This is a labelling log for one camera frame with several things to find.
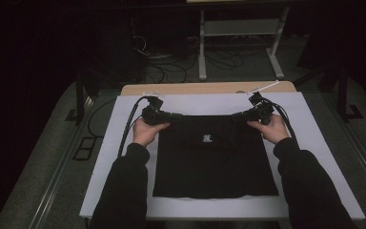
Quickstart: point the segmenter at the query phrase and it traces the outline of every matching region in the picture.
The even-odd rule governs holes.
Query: white tabletop
[[[316,125],[314,117],[301,93],[262,93],[287,112],[301,149],[311,151],[332,178],[343,205],[352,219],[364,219],[349,185],[339,170],[325,139]],[[107,175],[115,161],[121,137],[132,110],[140,95],[119,96],[114,104],[102,148],[91,176],[80,216],[91,218],[100,198]],[[247,94],[167,94],[161,110],[183,115],[231,115],[252,108]],[[148,105],[141,101],[135,117]],[[129,133],[124,152],[132,142]],[[282,219],[288,217],[288,206],[284,199],[280,175],[277,171],[278,159],[273,155],[274,145],[264,140],[278,197],[250,197],[227,199],[155,198],[153,186],[157,158],[157,137],[147,149],[151,159],[147,163],[148,219]]]

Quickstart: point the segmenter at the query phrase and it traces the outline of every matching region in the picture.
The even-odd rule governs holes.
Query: floor
[[[286,37],[277,50],[285,80],[295,81],[310,70],[296,65],[307,37]],[[265,48],[270,37],[234,37],[206,42],[208,82],[275,80]],[[191,40],[195,51],[197,42]],[[140,83],[199,82],[196,54],[187,59],[158,54],[148,58]],[[348,82],[348,104],[364,118],[345,123],[336,112],[336,87],[322,93],[320,76],[297,87],[303,92],[321,132],[366,215],[366,95],[353,79]],[[0,216],[0,228],[84,228],[78,216],[97,159],[118,90],[101,91],[87,100],[86,115],[75,126],[66,121],[75,109],[75,86],[70,85],[51,118]],[[90,150],[78,150],[83,145]],[[366,229],[366,219],[357,221]],[[281,228],[290,228],[287,220]]]

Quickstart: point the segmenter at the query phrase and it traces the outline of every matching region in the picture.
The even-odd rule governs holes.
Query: person's right arm
[[[357,228],[341,203],[337,190],[315,156],[300,150],[289,137],[281,116],[273,114],[269,125],[248,122],[275,144],[278,172],[294,229]]]

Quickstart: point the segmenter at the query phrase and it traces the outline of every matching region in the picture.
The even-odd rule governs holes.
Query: hand
[[[169,127],[171,123],[162,123],[155,126],[150,126],[144,122],[144,119],[139,118],[133,125],[133,143],[138,143],[144,147],[153,142],[155,135],[161,130]]]
[[[268,125],[262,125],[258,121],[248,121],[248,125],[256,128],[263,134],[265,139],[273,144],[277,144],[280,140],[289,137],[283,118],[277,114],[270,116]]]

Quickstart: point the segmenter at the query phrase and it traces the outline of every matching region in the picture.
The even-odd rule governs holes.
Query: black long-sleeve shirt
[[[294,229],[357,228],[342,205],[332,180],[309,151],[291,138],[274,147]],[[91,219],[91,229],[144,229],[147,213],[149,152],[132,143],[112,165]]]

